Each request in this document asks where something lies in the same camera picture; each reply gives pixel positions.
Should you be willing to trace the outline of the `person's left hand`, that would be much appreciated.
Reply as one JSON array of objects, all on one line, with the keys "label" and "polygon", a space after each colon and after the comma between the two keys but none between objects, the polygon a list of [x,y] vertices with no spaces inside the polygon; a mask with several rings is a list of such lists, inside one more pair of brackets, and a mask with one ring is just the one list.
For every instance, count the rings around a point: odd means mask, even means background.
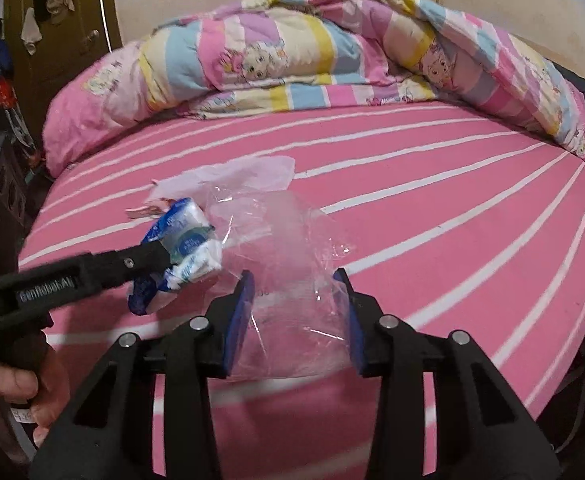
[{"label": "person's left hand", "polygon": [[[0,363],[0,399],[8,404],[32,402],[31,414],[36,425],[34,442],[40,446],[70,400],[69,376],[53,347],[47,346],[38,374]],[[15,464],[27,465],[27,455],[12,433],[12,427],[1,409],[0,447]]]}]

